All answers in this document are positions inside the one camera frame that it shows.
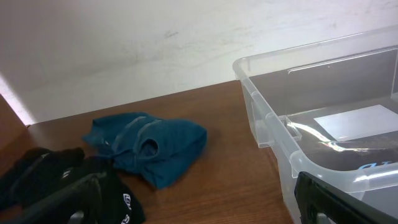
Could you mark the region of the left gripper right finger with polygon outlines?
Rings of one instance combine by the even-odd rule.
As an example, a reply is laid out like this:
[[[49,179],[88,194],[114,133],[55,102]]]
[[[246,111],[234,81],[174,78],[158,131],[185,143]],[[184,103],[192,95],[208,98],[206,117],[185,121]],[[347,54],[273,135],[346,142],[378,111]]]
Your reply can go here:
[[[294,194],[303,224],[397,224],[396,218],[308,172],[298,174]]]

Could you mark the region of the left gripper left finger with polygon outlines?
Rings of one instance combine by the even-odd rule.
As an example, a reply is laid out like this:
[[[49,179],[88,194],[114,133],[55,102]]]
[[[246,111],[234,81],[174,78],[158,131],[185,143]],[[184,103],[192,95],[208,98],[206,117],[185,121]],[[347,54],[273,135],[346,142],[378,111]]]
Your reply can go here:
[[[106,176],[101,172],[82,177],[1,224],[97,223],[103,204],[100,181]]]

